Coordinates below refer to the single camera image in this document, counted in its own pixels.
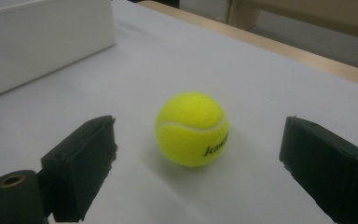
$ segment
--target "yellow tennis ball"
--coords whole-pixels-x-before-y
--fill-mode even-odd
[[[226,146],[228,121],[222,107],[199,92],[174,96],[159,111],[156,137],[174,163],[198,167],[214,161]]]

